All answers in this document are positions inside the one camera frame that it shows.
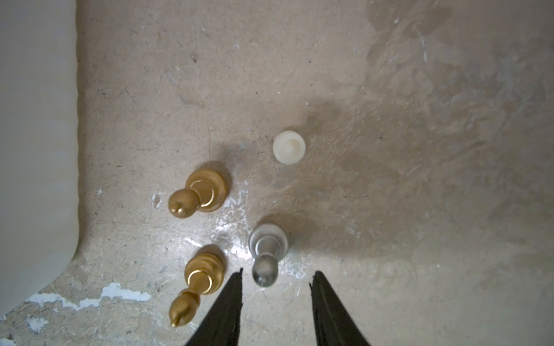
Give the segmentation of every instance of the white chess pawn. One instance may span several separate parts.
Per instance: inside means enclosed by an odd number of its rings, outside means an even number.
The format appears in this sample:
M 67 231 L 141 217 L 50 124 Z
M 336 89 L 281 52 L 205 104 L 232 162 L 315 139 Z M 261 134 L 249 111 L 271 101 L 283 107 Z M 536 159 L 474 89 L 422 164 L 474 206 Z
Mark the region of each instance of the white chess pawn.
M 283 131 L 273 140 L 273 154 L 280 163 L 296 163 L 302 160 L 305 153 L 306 142 L 294 131 Z

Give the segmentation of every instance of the white paint patch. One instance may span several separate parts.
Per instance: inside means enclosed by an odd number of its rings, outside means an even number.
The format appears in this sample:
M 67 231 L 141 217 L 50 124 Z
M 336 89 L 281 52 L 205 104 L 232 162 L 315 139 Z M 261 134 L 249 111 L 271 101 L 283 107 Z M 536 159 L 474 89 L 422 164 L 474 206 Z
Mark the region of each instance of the white paint patch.
M 152 195 L 152 207 L 158 209 L 162 205 L 162 194 L 155 193 Z
M 0 339 L 0 346 L 16 346 L 16 343 L 9 339 Z
M 419 166 L 421 166 L 421 164 L 419 164 L 419 165 L 415 166 L 414 168 L 410 169 L 410 170 L 408 171 L 408 173 L 406 173 L 406 175 L 410 175 L 410 173 L 412 173 L 413 171 L 415 171 L 416 169 L 418 169 Z
M 86 301 L 89 301 L 90 299 L 85 299 L 79 304 L 74 304 L 65 299 L 64 297 L 56 294 L 56 293 L 36 293 L 27 299 L 28 302 L 31 303 L 37 303 L 40 305 L 40 307 L 43 307 L 45 303 L 55 303 L 55 302 L 61 302 L 61 307 L 63 308 L 72 308 L 76 311 L 81 310 L 82 308 L 89 307 L 90 304 L 87 304 L 86 306 L 81 305 L 81 303 L 87 303 Z
M 198 243 L 198 242 L 195 242 L 194 240 L 190 239 L 190 238 L 185 238 L 184 239 L 187 243 L 189 244 L 192 244 L 196 247 L 202 247 L 202 244 Z
M 131 290 L 127 290 L 125 288 L 121 288 L 121 285 L 117 282 L 112 282 L 111 284 L 107 285 L 102 289 L 102 294 L 100 295 L 100 298 L 98 299 L 83 299 L 79 302 L 79 304 L 72 303 L 65 299 L 64 297 L 56 294 L 56 293 L 36 293 L 27 299 L 28 302 L 31 303 L 37 303 L 40 305 L 40 307 L 43 307 L 46 303 L 55 303 L 55 302 L 61 302 L 61 307 L 63 308 L 72 308 L 75 311 L 79 311 L 84 308 L 88 307 L 95 307 L 97 308 L 100 306 L 100 301 L 102 298 L 123 298 L 127 300 L 134 300 L 138 302 L 146 302 L 150 298 L 152 298 L 148 293 L 145 292 L 135 292 Z
M 240 246 L 237 246 L 233 244 L 233 247 L 230 250 L 230 253 L 233 255 L 236 255 L 238 258 L 243 260 L 249 260 L 252 258 L 252 254 L 250 253 L 250 250 L 245 250 Z
M 167 78 L 170 80 L 171 83 L 177 84 L 177 81 L 175 80 L 175 78 L 173 78 L 173 75 L 171 74 L 171 72 L 167 73 Z
M 291 260 L 291 258 L 285 258 L 283 259 L 283 273 L 294 276 L 298 280 L 301 280 L 306 277 L 306 272 L 304 271 L 304 261 L 303 259 L 300 259 L 301 262 L 298 263 L 298 259 Z
M 152 296 L 150 296 L 146 292 L 137 292 L 137 291 L 131 291 L 126 288 L 121 288 L 121 285 L 117 282 L 112 282 L 111 284 L 104 287 L 102 290 L 102 294 L 100 295 L 100 299 L 108 297 L 110 299 L 113 298 L 122 298 L 132 301 L 138 301 L 138 302 L 146 302 L 149 301 Z
M 49 322 L 44 317 L 28 317 L 27 323 L 29 323 L 29 329 L 38 334 Z
M 188 327 L 190 327 L 192 330 L 198 329 L 198 325 L 196 323 L 188 322 Z
M 353 235 L 356 238 L 360 238 L 362 233 L 360 231 L 357 231 L 356 229 L 357 229 L 357 227 L 352 221 L 349 221 L 345 226 L 345 231 L 348 234 Z
M 162 316 L 162 314 L 160 314 L 158 311 L 153 311 L 151 309 L 142 309 L 141 313 L 149 314 L 150 316 L 152 316 L 152 319 L 156 322 L 156 326 L 158 326 L 159 328 L 167 327 L 167 316 L 165 314 L 163 314 Z
M 237 198 L 227 196 L 225 203 L 222 206 L 224 210 L 223 216 L 217 219 L 216 231 L 224 231 L 228 233 L 233 228 L 236 228 L 235 223 L 244 222 L 246 229 L 250 229 L 246 220 L 246 211 L 244 210 L 244 204 L 248 198 L 248 190 L 241 189 L 237 193 Z
M 319 42 L 317 42 L 315 45 L 314 45 L 314 48 L 317 47 L 321 42 L 323 42 L 323 40 L 325 39 L 325 36 L 323 36 Z
M 419 30 L 417 30 L 419 35 L 419 40 L 421 41 L 421 46 L 423 47 L 423 61 L 427 62 L 427 50 L 425 49 L 425 38 L 421 35 Z

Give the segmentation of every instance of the concrete floor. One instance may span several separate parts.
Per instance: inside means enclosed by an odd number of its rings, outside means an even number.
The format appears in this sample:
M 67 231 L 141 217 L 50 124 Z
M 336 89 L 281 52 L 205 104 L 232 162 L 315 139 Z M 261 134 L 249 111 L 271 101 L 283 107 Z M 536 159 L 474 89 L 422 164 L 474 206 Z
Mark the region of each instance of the concrete floor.
M 76 305 L 26 302 L 2 342 L 183 344 L 216 295 L 186 327 L 168 308 L 217 244 L 245 269 L 240 345 L 315 345 L 315 270 L 374 346 L 552 345 L 553 6 L 80 1 L 81 239 L 41 291 Z M 307 140 L 293 166 L 271 151 L 286 128 Z M 172 217 L 206 163 L 232 177 L 225 206 Z M 265 290 L 261 220 L 293 243 Z M 84 307 L 111 283 L 135 298 Z

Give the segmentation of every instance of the chess piece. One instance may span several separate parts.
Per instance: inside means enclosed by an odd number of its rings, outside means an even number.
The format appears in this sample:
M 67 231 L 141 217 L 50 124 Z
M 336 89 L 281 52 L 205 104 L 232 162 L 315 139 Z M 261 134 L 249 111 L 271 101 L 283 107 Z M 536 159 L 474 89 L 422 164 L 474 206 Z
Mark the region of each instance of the chess piece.
M 294 131 L 283 131 L 273 140 L 273 154 L 280 163 L 296 163 L 302 160 L 305 153 L 306 142 Z
M 193 257 L 184 269 L 188 288 L 182 290 L 170 306 L 172 327 L 184 326 L 192 320 L 200 305 L 200 295 L 210 295 L 223 283 L 223 261 L 215 254 L 203 252 Z
M 252 257 L 254 281 L 262 287 L 269 287 L 277 280 L 278 262 L 286 255 L 289 242 L 286 234 L 278 226 L 262 224 L 250 233 L 248 241 Z
M 200 169 L 188 177 L 184 189 L 171 195 L 167 205 L 173 216 L 187 218 L 197 210 L 204 213 L 217 210 L 226 197 L 223 177 L 211 169 Z

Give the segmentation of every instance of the gold chess pawn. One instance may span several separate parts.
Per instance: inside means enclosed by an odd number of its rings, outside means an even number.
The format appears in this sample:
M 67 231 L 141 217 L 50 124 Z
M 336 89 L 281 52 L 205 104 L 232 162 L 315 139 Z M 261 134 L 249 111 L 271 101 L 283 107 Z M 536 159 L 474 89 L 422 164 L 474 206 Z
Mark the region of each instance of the gold chess pawn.
M 226 197 L 223 177 L 211 169 L 200 169 L 188 177 L 184 189 L 171 195 L 167 204 L 173 216 L 187 218 L 197 210 L 204 213 L 217 210 Z
M 184 269 L 188 288 L 182 290 L 170 306 L 172 327 L 184 326 L 192 320 L 200 305 L 200 295 L 210 295 L 223 283 L 223 261 L 204 252 L 193 257 Z

